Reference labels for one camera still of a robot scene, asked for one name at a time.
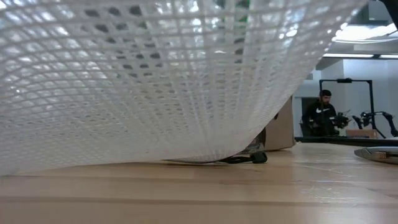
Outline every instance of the gray object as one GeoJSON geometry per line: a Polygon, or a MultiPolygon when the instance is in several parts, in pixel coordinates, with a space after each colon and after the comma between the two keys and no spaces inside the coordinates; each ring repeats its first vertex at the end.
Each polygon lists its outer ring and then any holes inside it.
{"type": "Polygon", "coordinates": [[[354,153],[364,159],[388,164],[398,164],[398,147],[366,147],[363,149],[357,149],[354,153]]]}

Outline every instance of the black hair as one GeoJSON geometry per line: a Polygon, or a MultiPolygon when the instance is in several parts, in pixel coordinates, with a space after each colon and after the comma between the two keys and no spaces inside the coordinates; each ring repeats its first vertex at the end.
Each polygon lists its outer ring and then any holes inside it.
{"type": "Polygon", "coordinates": [[[331,96],[331,91],[322,90],[321,92],[319,92],[319,96],[331,96]]]}

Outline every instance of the ceiling light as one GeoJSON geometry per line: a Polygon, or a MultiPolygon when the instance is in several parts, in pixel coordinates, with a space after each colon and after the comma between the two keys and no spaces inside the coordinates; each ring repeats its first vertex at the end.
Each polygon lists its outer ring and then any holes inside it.
{"type": "Polygon", "coordinates": [[[341,58],[371,58],[371,54],[324,54],[324,57],[341,57],[341,58]]]}
{"type": "Polygon", "coordinates": [[[336,38],[339,41],[355,41],[355,40],[366,40],[374,37],[384,37],[390,35],[397,31],[397,27],[394,23],[388,26],[357,26],[349,25],[346,26],[345,23],[341,25],[342,31],[336,32],[336,38]]]}
{"type": "Polygon", "coordinates": [[[385,39],[374,39],[374,40],[334,40],[337,43],[343,44],[375,44],[398,40],[398,38],[385,38],[385,39]]]}
{"type": "Polygon", "coordinates": [[[396,59],[398,59],[398,55],[380,55],[380,57],[379,58],[387,58],[387,59],[389,59],[389,58],[396,58],[396,59]]]}

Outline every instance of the ceiling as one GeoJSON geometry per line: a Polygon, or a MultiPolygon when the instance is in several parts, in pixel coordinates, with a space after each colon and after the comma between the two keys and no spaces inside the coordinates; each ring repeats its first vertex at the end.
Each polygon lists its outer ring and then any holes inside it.
{"type": "MultiPolygon", "coordinates": [[[[365,6],[352,20],[349,26],[387,26],[393,21],[385,7],[380,1],[371,1],[365,6]]],[[[329,54],[398,54],[398,33],[395,32],[388,36],[376,37],[371,40],[389,40],[387,42],[378,42],[372,44],[348,44],[341,42],[334,42],[329,51],[329,54]]],[[[336,62],[341,58],[322,58],[316,69],[322,70],[336,62]]]]}

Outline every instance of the wooden table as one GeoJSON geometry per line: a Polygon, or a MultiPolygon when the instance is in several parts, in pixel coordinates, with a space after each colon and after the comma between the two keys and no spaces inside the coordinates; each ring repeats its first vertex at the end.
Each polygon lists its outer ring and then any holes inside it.
{"type": "Polygon", "coordinates": [[[298,144],[267,164],[71,167],[0,179],[0,223],[398,223],[398,166],[298,144]]]}

